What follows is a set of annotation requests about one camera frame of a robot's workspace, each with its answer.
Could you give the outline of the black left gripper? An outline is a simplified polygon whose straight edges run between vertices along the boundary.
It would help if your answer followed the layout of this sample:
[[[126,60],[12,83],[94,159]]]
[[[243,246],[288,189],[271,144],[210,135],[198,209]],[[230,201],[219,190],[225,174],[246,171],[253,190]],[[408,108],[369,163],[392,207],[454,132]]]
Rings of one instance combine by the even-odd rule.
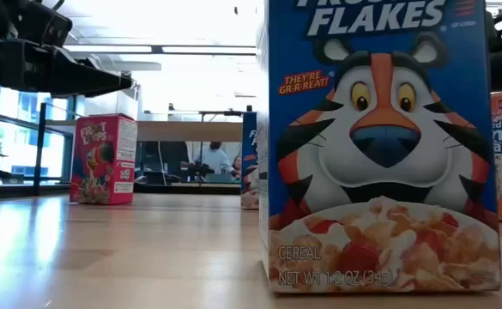
[[[131,88],[129,76],[102,70],[91,58],[75,59],[60,47],[47,50],[20,39],[0,40],[0,86],[50,92],[55,98],[95,97]]]

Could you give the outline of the red Froot Loops cereal box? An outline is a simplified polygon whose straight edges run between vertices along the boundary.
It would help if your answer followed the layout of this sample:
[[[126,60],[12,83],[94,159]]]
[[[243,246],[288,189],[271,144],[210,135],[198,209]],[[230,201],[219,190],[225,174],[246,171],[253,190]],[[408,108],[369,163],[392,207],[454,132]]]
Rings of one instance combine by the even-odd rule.
[[[136,121],[121,113],[78,118],[74,138],[70,201],[102,205],[131,203]]]

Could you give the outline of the blue Frosted Flakes cereal box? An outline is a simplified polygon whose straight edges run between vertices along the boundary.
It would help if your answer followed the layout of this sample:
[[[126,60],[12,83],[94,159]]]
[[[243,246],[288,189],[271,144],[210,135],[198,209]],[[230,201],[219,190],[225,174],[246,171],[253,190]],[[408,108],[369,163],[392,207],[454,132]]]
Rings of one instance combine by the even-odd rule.
[[[257,114],[246,112],[243,115],[241,144],[241,207],[245,210],[258,210],[259,177],[257,154]]]
[[[269,289],[499,289],[485,0],[263,0],[261,15]]]

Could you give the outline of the dark window frame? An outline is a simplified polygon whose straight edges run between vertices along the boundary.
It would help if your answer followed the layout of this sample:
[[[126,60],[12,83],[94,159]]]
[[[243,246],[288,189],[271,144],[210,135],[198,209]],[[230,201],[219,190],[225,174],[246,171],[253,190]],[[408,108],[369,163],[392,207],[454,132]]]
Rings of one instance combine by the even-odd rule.
[[[40,164],[40,179],[55,183],[67,176],[72,138],[45,130],[39,141],[40,113],[46,120],[66,120],[72,99],[54,99],[48,93],[21,92],[0,87],[0,170],[29,183]]]

